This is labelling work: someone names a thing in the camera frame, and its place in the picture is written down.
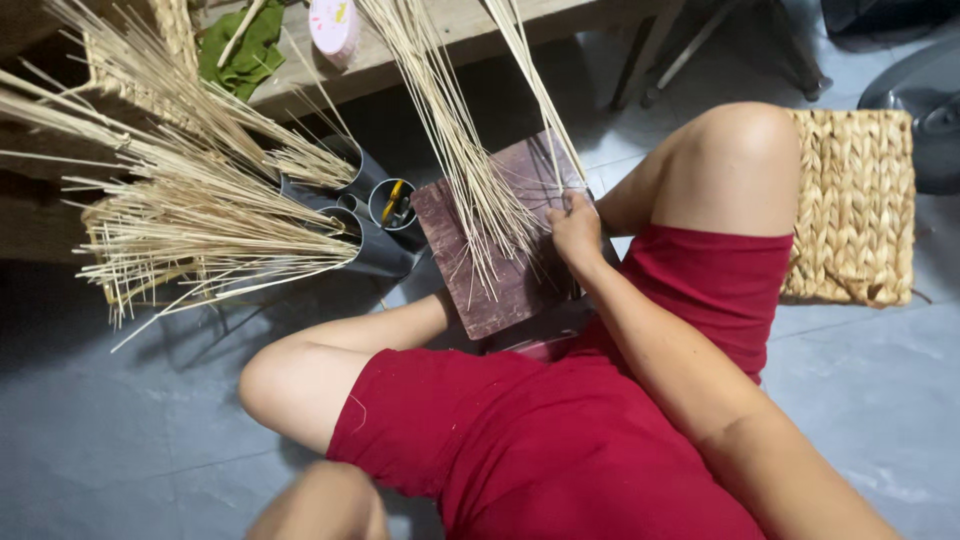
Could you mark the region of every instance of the rattan stick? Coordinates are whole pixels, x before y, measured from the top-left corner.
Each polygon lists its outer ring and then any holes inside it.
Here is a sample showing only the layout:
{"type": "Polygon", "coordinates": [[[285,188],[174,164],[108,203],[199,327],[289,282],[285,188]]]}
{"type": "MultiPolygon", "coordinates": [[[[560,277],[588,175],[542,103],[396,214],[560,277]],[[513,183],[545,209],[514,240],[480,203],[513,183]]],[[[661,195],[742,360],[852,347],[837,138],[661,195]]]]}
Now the rattan stick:
{"type": "Polygon", "coordinates": [[[223,67],[227,63],[227,57],[230,56],[230,52],[233,51],[233,47],[236,45],[237,39],[243,36],[244,32],[247,32],[247,27],[250,26],[250,23],[253,22],[253,18],[256,16],[256,13],[260,11],[260,8],[267,0],[253,0],[253,5],[247,10],[247,14],[244,15],[243,20],[240,21],[240,26],[237,28],[233,37],[230,38],[230,41],[227,42],[227,46],[224,47],[224,52],[220,55],[220,59],[217,60],[217,67],[223,67]]]}

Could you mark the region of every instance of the woven basket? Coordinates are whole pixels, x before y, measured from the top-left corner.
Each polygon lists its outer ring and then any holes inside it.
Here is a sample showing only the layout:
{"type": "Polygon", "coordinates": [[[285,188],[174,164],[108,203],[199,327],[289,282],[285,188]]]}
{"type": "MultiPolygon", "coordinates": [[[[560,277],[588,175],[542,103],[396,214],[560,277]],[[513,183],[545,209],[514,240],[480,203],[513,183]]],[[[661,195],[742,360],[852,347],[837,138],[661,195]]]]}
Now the woven basket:
{"type": "MultiPolygon", "coordinates": [[[[104,2],[100,15],[123,28],[123,17],[113,8],[112,2],[104,2]]],[[[120,4],[125,10],[133,9],[166,43],[175,57],[191,72],[197,71],[197,49],[187,0],[128,0],[120,4]]],[[[98,55],[97,44],[84,36],[86,53],[90,58],[98,55]]],[[[165,108],[155,96],[138,85],[118,80],[101,70],[90,69],[90,80],[82,86],[71,88],[66,95],[78,96],[90,103],[98,112],[141,130],[151,130],[160,120],[189,128],[186,118],[178,117],[165,108]]],[[[0,148],[19,152],[36,152],[73,158],[115,162],[114,151],[79,137],[52,130],[33,130],[15,122],[4,122],[0,117],[0,148]]],[[[36,179],[58,180],[64,175],[88,178],[109,178],[116,169],[90,165],[75,165],[58,161],[32,160],[3,157],[0,168],[36,179]]]]}
{"type": "Polygon", "coordinates": [[[903,306],[913,286],[911,117],[902,110],[793,110],[803,176],[780,299],[903,306]]]}

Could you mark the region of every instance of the gray tiled floor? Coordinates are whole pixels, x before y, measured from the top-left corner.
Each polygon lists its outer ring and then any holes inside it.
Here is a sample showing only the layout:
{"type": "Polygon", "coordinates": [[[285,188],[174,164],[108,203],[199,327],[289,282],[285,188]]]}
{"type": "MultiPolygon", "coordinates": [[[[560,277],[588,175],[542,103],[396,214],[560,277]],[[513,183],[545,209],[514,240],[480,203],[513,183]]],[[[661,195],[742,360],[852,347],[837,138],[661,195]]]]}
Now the gray tiled floor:
{"type": "MultiPolygon", "coordinates": [[[[848,52],[826,39],[819,6],[789,9],[836,86],[817,106],[851,109],[860,91],[918,43],[848,52]]],[[[537,47],[536,60],[597,196],[670,131],[714,105],[754,99],[811,107],[749,15],[736,13],[650,110],[609,112],[626,55],[614,34],[537,47]]],[[[461,71],[492,150],[539,129],[509,59],[461,71]]],[[[437,176],[402,88],[344,106],[382,164],[417,182],[437,176]],[[385,119],[376,126],[364,118],[385,119]]],[[[905,535],[960,530],[960,199],[921,196],[917,289],[906,308],[781,307],[764,386],[824,455],[905,535]]],[[[629,239],[618,239],[618,251],[629,239]]],[[[256,512],[316,457],[264,430],[235,396],[244,363],[305,326],[400,305],[440,282],[426,260],[398,287],[338,274],[264,295],[261,307],[199,309],[162,319],[128,346],[98,291],[72,269],[0,263],[0,529],[12,539],[238,538],[256,512]]],[[[468,346],[461,332],[443,346],[468,346]]],[[[427,501],[385,494],[396,538],[439,538],[427,501]]]]}

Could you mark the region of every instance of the stool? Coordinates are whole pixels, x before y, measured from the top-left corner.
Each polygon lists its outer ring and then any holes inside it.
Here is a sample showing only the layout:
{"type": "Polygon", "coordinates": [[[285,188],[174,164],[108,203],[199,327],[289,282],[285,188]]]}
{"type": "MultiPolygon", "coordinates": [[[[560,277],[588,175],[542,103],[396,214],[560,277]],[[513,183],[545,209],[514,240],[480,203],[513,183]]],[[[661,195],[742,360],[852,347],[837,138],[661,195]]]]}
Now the stool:
{"type": "Polygon", "coordinates": [[[916,197],[910,114],[790,113],[803,175],[781,302],[906,305],[916,197]]]}

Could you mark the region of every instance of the wooden table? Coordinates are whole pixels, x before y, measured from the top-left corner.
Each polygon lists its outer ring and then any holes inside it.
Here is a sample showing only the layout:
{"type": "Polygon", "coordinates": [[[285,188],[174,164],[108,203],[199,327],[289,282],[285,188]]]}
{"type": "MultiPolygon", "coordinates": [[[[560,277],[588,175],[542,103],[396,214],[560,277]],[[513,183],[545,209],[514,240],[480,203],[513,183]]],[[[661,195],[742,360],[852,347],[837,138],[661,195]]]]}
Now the wooden table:
{"type": "MultiPolygon", "coordinates": [[[[585,30],[635,25],[641,19],[660,12],[665,1],[517,0],[531,43],[567,37],[585,30]]],[[[508,52],[506,42],[482,0],[425,2],[455,65],[508,52]]],[[[244,0],[211,2],[201,26],[208,27],[224,13],[239,11],[244,5],[244,0]]],[[[393,55],[362,18],[360,24],[360,48],[349,68],[340,73],[313,46],[307,27],[307,7],[302,3],[292,4],[287,6],[283,15],[283,26],[304,54],[307,51],[312,53],[315,65],[326,80],[324,89],[337,103],[402,82],[394,66],[393,55]]],[[[253,93],[250,100],[255,109],[277,120],[289,119],[286,110],[297,116],[310,112],[294,96],[297,88],[306,91],[314,102],[323,102],[309,73],[293,52],[293,46],[294,43],[286,38],[280,40],[280,52],[287,61],[253,93]]]]}

